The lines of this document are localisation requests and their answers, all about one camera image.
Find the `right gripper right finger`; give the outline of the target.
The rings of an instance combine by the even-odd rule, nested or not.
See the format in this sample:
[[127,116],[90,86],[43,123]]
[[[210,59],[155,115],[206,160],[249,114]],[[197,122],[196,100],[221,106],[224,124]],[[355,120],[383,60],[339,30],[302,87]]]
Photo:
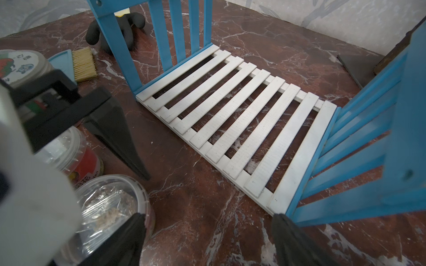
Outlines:
[[274,214],[271,223],[277,262],[280,266],[336,266],[338,263],[321,249],[286,215]]

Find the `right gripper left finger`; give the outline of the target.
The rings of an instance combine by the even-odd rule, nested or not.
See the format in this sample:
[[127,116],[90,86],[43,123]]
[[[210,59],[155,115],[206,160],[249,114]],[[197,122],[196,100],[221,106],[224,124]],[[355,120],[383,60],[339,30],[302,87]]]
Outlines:
[[138,266],[146,236],[145,214],[135,213],[92,253],[75,234],[49,263],[50,266]]

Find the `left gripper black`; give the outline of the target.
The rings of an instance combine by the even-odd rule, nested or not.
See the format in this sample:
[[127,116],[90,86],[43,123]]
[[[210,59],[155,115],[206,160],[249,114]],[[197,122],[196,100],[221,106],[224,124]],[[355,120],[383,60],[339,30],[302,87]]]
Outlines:
[[31,117],[21,119],[34,153],[81,121],[84,127],[117,158],[145,181],[150,175],[135,148],[122,107],[108,90],[100,86],[86,96],[61,70],[55,69],[17,88],[6,85],[16,109],[34,103]]

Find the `clear seed container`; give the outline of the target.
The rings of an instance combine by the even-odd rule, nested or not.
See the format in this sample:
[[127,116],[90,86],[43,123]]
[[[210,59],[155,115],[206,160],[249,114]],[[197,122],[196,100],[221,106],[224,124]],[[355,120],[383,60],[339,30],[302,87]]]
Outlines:
[[75,189],[104,172],[102,159],[88,147],[85,136],[74,126],[40,149],[35,157],[65,174]]
[[92,253],[135,213],[146,215],[143,246],[152,236],[155,213],[148,193],[135,179],[125,175],[97,177],[77,189],[76,194],[83,220],[75,234],[80,234],[88,253]]

